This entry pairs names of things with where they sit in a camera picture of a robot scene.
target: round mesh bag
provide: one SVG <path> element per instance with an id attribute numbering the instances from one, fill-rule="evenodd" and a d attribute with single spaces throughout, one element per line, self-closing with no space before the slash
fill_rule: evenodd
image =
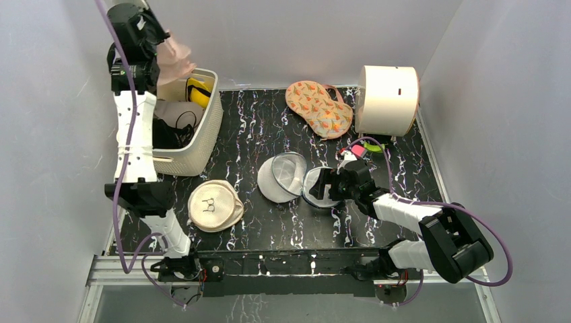
<path id="1" fill-rule="evenodd" d="M 228 229 L 240 221 L 243 214 L 242 201 L 225 180 L 204 182 L 189 198 L 189 217 L 204 232 Z"/>
<path id="2" fill-rule="evenodd" d="M 280 153 L 258 170 L 260 192 L 274 203 L 291 201 L 302 194 L 307 163 L 299 153 Z"/>

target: yellow object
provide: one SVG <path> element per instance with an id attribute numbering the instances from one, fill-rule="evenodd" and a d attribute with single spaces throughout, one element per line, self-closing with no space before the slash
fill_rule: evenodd
<path id="1" fill-rule="evenodd" d="M 187 80 L 187 100 L 198 104 L 203 109 L 206 109 L 210 102 L 211 91 L 202 81 L 192 77 Z"/>
<path id="2" fill-rule="evenodd" d="M 363 148 L 367 149 L 368 151 L 370 151 L 372 153 L 382 153 L 382 151 L 384 150 L 384 145 L 381 145 L 381 147 L 379 147 L 377 145 L 371 145 L 369 143 L 363 143 Z"/>

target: marble pattern surface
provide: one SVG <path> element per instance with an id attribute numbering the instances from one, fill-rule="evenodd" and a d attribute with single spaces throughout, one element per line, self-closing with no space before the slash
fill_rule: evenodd
<path id="1" fill-rule="evenodd" d="M 341 88 L 343 99 L 354 104 L 354 88 Z M 221 92 L 224 117 L 211 159 L 194 178 L 160 176 L 171 181 L 175 213 L 200 251 L 291 250 L 384 246 L 397 238 L 414 239 L 408 231 L 386 221 L 361 214 L 350 201 L 336 209 L 316 209 L 303 198 L 289 203 L 268 201 L 257 188 L 257 170 L 278 153 L 295 151 L 303 155 L 308 169 L 336 167 L 336 156 L 358 136 L 351 128 L 340 139 L 321 141 L 286 105 L 284 89 Z M 423 201 L 441 201 L 420 131 L 416 125 L 389 146 L 395 191 Z M 382 154 L 367 157 L 378 186 L 388 187 L 388 172 Z M 189 223 L 188 199 L 206 180 L 227 180 L 244 203 L 244 217 L 235 226 L 208 234 Z M 127 216 L 121 231 L 123 248 L 132 252 L 150 230 L 138 219 Z M 145 250 L 159 248 L 156 241 Z"/>

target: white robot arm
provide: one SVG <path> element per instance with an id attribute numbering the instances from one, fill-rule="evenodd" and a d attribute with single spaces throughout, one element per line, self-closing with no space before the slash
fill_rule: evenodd
<path id="1" fill-rule="evenodd" d="M 172 208 L 172 185 L 169 182 L 158 182 L 153 161 L 152 126 L 160 72 L 156 47 L 170 35 L 162 29 L 148 6 L 121 3 L 111 7 L 107 16 L 125 57 L 116 56 L 114 44 L 110 47 L 107 62 L 119 121 L 119 152 L 115 181 L 105 185 L 105 194 L 113 199 L 115 190 L 118 189 L 117 205 L 140 218 L 152 233 L 161 235 L 158 240 L 165 251 L 164 263 L 175 259 L 174 262 L 178 264 L 176 268 L 162 268 L 161 273 L 194 275 L 198 264 L 193 257 L 189 257 L 191 241 L 184 234 Z M 133 84 L 129 85 L 130 80 L 121 59 L 129 62 L 134 89 Z"/>
<path id="2" fill-rule="evenodd" d="M 337 169 L 321 170 L 309 193 L 318 200 L 351 199 L 363 214 L 406 227 L 423 239 L 397 240 L 381 249 L 379 260 L 357 268 L 359 271 L 389 277 L 402 269 L 426 269 L 457 283 L 494 257 L 492 247 L 467 214 L 398 201 L 389 190 L 375 185 L 364 159 L 351 151 L 342 156 Z M 331 188 L 325 192 L 327 185 Z"/>
<path id="3" fill-rule="evenodd" d="M 126 154 L 129 154 L 129 163 L 123 177 L 123 185 L 131 188 L 130 184 L 157 182 L 157 173 L 153 163 L 152 142 L 153 112 L 157 99 L 156 96 L 149 92 L 137 95 L 136 98 L 137 116 L 133 126 L 131 144 L 128 147 L 129 150 L 127 150 L 124 143 L 127 142 L 127 132 L 129 131 L 129 123 L 133 113 L 133 100 L 130 91 L 122 91 L 118 96 L 115 96 L 119 120 L 117 133 L 119 158 L 114 177 L 115 180 L 119 178 L 123 166 L 122 160 Z M 166 252 L 165 257 L 181 258 L 187 256 L 191 247 L 191 241 L 182 231 L 173 208 L 167 209 L 163 216 L 161 216 L 162 212 L 160 213 L 157 215 L 145 214 L 144 217 L 141 217 L 141 220 L 149 226 L 153 233 L 162 234 L 163 239 L 159 239 L 159 243 L 161 243 L 162 249 Z"/>

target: patterned sandal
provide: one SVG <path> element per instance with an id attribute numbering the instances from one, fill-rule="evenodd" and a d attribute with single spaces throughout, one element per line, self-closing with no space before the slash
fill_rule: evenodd
<path id="1" fill-rule="evenodd" d="M 325 89 L 334 89 L 337 101 L 333 101 Z M 291 84 L 285 92 L 285 102 L 290 109 L 305 119 L 320 137 L 339 138 L 351 128 L 353 109 L 343 102 L 335 87 L 300 81 Z"/>

